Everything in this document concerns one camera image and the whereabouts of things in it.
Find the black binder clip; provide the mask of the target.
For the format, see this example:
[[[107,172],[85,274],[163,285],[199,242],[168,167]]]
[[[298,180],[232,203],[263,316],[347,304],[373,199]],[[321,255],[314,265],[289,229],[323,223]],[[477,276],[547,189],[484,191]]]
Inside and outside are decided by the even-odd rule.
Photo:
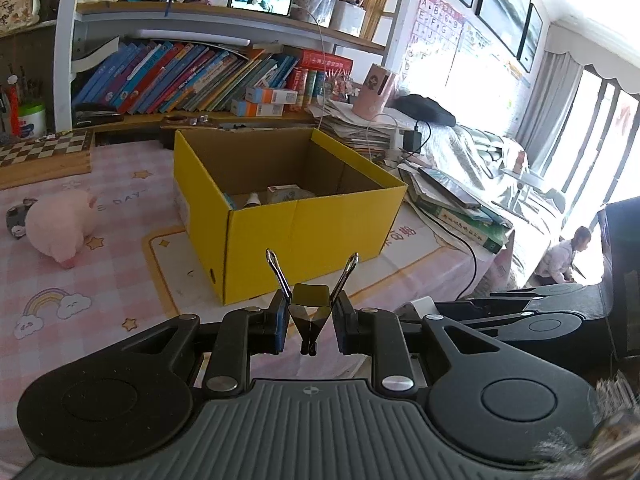
[[[358,252],[354,252],[348,258],[332,290],[329,290],[326,285],[305,283],[298,283],[291,287],[280,268],[277,255],[269,248],[266,249],[266,259],[283,292],[288,314],[302,338],[300,353],[303,356],[316,356],[318,337],[333,308],[337,305],[338,296],[343,291],[350,274],[355,271],[359,263]]]

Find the white spray bottle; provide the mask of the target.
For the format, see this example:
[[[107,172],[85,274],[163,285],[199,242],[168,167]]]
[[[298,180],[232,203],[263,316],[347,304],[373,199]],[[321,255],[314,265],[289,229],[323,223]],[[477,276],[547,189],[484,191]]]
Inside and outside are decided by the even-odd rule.
[[[250,195],[248,196],[248,199],[246,200],[243,208],[253,208],[253,207],[258,207],[262,204],[262,201],[259,198],[259,195],[257,192],[251,192]]]

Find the white charger cube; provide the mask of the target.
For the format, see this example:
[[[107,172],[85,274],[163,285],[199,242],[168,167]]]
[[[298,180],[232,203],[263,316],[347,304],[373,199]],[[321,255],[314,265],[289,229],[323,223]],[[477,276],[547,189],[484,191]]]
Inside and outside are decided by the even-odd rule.
[[[273,185],[267,188],[268,204],[306,200],[306,198],[314,198],[314,193],[300,188],[297,184]]]

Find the pink plush pig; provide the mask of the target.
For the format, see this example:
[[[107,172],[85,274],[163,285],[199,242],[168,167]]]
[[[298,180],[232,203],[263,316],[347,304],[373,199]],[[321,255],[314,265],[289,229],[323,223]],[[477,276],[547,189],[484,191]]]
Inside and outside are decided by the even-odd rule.
[[[97,221],[96,196],[75,188],[36,200],[26,214],[26,237],[38,252],[71,269]]]

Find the grey toy truck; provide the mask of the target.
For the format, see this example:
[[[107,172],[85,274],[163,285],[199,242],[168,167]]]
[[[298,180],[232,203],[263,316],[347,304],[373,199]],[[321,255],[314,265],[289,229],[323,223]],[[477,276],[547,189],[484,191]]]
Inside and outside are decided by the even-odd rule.
[[[36,201],[35,198],[24,198],[20,204],[14,205],[6,211],[6,228],[16,240],[20,240],[26,235],[26,214]]]

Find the blue cloth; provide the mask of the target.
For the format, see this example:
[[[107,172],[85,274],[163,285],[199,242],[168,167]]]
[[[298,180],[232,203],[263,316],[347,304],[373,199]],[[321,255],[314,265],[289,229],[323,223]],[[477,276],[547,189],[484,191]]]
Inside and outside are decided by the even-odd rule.
[[[229,196],[227,193],[222,193],[222,196],[224,196],[224,200],[226,201],[226,203],[229,206],[229,208],[231,210],[236,210],[236,205],[235,205],[235,202],[234,202],[233,198],[231,196]]]

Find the yellow cardboard box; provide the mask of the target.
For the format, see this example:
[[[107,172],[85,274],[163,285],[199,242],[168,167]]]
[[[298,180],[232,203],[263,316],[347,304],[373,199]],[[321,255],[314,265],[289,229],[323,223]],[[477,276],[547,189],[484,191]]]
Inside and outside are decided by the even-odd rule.
[[[405,183],[311,128],[177,131],[174,180],[198,260],[223,304],[273,292],[266,249],[292,283],[376,257]],[[314,198],[267,203],[267,188],[297,184]],[[251,192],[262,204],[243,206]],[[231,210],[222,193],[235,202]]]

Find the black power adapter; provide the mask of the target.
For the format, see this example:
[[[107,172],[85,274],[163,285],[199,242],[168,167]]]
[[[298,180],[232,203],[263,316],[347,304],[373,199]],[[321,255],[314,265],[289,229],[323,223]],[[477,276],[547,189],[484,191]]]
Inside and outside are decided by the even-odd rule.
[[[402,149],[407,153],[419,153],[422,146],[422,132],[406,130],[402,134]]]

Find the dark wooden small box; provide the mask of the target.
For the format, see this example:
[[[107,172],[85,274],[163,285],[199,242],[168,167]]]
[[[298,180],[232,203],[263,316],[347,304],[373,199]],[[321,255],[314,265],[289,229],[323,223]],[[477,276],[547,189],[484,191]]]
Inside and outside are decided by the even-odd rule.
[[[192,130],[201,128],[218,128],[219,122],[209,114],[201,115],[166,115],[160,121],[158,140],[165,150],[173,150],[175,135],[178,130]]]

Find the pink cup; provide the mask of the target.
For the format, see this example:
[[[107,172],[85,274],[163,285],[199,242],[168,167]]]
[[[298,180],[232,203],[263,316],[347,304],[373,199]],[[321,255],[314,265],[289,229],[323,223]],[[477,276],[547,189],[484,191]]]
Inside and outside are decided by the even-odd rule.
[[[394,92],[396,73],[372,64],[361,85],[352,112],[362,119],[371,120],[381,114]]]

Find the black cap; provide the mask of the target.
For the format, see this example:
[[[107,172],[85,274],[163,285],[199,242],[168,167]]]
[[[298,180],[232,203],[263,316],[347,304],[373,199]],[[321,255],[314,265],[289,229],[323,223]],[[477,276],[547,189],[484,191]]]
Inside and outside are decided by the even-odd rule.
[[[398,96],[393,100],[392,107],[417,122],[429,122],[447,127],[457,125],[456,118],[448,110],[445,110],[436,101],[418,94]]]

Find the orange white medicine box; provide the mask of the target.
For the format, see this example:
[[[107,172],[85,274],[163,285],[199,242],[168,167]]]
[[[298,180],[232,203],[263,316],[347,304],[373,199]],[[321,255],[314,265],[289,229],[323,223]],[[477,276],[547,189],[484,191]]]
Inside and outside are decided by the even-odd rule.
[[[295,105],[297,92],[291,89],[247,87],[245,99],[254,104]]]

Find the black stapler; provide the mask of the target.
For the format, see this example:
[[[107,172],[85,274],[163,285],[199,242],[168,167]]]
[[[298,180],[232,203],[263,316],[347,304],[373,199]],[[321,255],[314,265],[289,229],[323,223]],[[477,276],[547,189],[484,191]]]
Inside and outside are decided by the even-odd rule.
[[[74,107],[72,117],[76,129],[116,124],[124,120],[124,115],[114,106],[101,103],[80,103]]]

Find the wooden chess board box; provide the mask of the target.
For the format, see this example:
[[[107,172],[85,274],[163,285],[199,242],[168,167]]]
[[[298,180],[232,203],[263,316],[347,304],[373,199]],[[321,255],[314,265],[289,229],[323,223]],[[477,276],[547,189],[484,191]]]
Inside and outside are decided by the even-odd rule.
[[[0,190],[88,174],[92,170],[93,147],[91,130],[51,134],[2,146]]]

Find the white green jar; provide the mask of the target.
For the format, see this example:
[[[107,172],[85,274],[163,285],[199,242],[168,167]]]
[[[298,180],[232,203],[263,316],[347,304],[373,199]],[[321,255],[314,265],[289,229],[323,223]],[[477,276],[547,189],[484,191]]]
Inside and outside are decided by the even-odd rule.
[[[32,101],[21,105],[18,124],[21,139],[41,138],[47,132],[46,107],[43,102]]]

